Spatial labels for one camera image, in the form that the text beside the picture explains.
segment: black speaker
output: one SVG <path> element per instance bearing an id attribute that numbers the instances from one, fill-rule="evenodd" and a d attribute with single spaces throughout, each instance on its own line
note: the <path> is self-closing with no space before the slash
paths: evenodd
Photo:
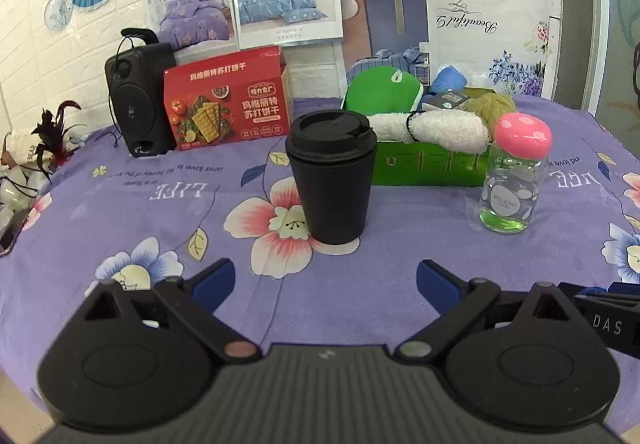
<path id="1" fill-rule="evenodd" d="M 164 110 L 164 70 L 175 67 L 171 45 L 158 43 L 147 29 L 123 29 L 145 45 L 110 57 L 104 65 L 113 113 L 134 157 L 166 153 L 175 148 L 174 134 Z"/>

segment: black coffee cup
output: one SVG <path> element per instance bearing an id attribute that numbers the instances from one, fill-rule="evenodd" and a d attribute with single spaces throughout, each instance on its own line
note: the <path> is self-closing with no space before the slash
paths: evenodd
<path id="1" fill-rule="evenodd" d="M 321 110 L 297 118 L 286 150 L 311 236 L 346 244 L 362 234 L 378 139 L 367 117 Z"/>

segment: beige floor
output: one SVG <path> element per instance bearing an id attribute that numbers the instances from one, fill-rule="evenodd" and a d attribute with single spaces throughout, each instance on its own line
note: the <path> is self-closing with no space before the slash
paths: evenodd
<path id="1" fill-rule="evenodd" d="M 0 428 L 7 436 L 15 444 L 31 444 L 51 426 L 51 419 L 0 372 Z M 640 425 L 622 437 L 628 444 L 640 444 Z"/>

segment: red cracker box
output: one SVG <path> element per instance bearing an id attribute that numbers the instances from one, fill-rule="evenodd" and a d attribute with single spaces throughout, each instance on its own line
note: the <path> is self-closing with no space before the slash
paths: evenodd
<path id="1" fill-rule="evenodd" d="M 279 47 L 164 71 L 164 107 L 180 150 L 287 135 L 289 71 Z"/>

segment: green box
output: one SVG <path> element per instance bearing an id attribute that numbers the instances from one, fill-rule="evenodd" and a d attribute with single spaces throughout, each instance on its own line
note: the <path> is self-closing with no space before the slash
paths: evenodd
<path id="1" fill-rule="evenodd" d="M 371 183 L 377 186 L 482 186 L 489 151 L 447 151 L 427 142 L 379 142 Z"/>

